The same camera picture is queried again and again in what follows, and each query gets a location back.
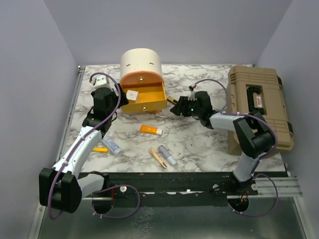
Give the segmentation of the white small box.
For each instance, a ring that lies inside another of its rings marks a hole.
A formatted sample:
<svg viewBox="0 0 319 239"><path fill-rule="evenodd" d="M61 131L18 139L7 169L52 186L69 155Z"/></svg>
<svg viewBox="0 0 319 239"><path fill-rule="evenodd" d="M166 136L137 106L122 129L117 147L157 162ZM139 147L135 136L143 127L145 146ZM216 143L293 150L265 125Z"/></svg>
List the white small box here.
<svg viewBox="0 0 319 239"><path fill-rule="evenodd" d="M127 90L126 97L129 101L136 102L139 98L139 92L133 90Z"/></svg>

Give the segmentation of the black gold lipstick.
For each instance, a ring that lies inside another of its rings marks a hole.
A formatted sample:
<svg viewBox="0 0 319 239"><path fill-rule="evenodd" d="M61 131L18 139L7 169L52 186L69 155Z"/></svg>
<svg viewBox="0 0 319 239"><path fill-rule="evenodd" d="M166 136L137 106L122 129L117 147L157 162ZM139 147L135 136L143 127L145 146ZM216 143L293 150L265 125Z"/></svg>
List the black gold lipstick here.
<svg viewBox="0 0 319 239"><path fill-rule="evenodd" d="M169 96L167 97L167 101L173 105L177 105L178 104L178 101L175 100L173 97Z"/></svg>

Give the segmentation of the yellow drawer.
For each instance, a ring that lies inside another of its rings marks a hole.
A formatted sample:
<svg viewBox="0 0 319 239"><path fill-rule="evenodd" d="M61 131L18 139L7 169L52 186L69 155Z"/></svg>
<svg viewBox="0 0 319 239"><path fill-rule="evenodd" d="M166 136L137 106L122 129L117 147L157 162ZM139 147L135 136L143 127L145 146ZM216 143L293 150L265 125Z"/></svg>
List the yellow drawer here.
<svg viewBox="0 0 319 239"><path fill-rule="evenodd" d="M167 107L167 99L164 90L164 83L151 83L140 85L121 85L123 91L128 90L138 92L135 101L130 100L129 103L121 107L125 114L152 112L163 110Z"/></svg>

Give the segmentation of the peach top drawer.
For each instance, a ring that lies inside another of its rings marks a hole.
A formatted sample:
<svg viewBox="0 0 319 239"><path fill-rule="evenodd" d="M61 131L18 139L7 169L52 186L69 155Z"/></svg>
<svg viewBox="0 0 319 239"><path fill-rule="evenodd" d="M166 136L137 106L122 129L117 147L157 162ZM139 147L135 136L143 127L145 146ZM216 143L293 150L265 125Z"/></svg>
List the peach top drawer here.
<svg viewBox="0 0 319 239"><path fill-rule="evenodd" d="M163 82L163 77L153 71L134 71L124 75L120 84L122 87L135 86L140 84L157 84Z"/></svg>

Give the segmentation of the cream round drawer organizer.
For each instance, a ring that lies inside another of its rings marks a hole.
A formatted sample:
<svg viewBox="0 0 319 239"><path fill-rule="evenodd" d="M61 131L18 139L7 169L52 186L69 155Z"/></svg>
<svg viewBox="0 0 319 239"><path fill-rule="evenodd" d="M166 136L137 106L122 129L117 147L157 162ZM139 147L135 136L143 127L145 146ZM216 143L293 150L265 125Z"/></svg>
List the cream round drawer organizer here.
<svg viewBox="0 0 319 239"><path fill-rule="evenodd" d="M160 56L147 48L128 50L121 57L120 80L127 73L134 71L153 71L163 77Z"/></svg>

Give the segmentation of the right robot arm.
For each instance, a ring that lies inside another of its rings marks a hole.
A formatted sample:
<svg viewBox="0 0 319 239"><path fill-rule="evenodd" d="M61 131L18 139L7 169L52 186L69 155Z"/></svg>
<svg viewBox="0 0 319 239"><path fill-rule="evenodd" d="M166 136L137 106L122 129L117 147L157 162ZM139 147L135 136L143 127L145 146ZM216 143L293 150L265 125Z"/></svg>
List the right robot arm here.
<svg viewBox="0 0 319 239"><path fill-rule="evenodd" d="M233 171L235 179L229 182L229 189L240 195L247 189L246 181L252 178L257 162L276 144L274 131L267 125L259 112L250 114L227 114L213 109L210 96L199 91L191 96L181 96L179 100L168 97L173 104L170 109L176 116L193 117L209 129L224 129L236 133L242 154Z"/></svg>

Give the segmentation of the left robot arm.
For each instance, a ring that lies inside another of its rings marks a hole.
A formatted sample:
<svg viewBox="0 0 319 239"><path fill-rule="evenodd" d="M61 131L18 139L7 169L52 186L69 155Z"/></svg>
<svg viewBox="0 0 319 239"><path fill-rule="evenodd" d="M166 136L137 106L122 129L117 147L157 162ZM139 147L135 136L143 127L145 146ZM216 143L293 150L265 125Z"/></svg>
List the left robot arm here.
<svg viewBox="0 0 319 239"><path fill-rule="evenodd" d="M83 198L92 193L106 196L110 191L107 175L92 172L79 177L84 162L112 125L116 110L128 104L120 86L117 92L99 87L91 95L93 106L82 122L79 135L64 156L52 168L43 168L39 174L39 202L42 206L73 213Z"/></svg>

